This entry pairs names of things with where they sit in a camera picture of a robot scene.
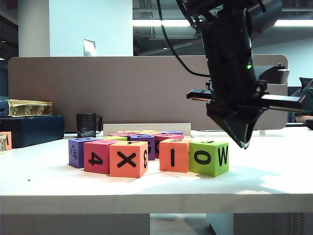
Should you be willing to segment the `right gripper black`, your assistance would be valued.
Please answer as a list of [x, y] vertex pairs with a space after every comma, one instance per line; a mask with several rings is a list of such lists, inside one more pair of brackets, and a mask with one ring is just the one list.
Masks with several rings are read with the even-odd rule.
[[[186, 98], [206, 102], [207, 115], [222, 128], [240, 148], [247, 149], [253, 128], [265, 110], [300, 112], [305, 97], [270, 94], [264, 81], [252, 82], [243, 88], [219, 93], [208, 82], [207, 90], [193, 89]], [[245, 112], [243, 120], [237, 112]]]

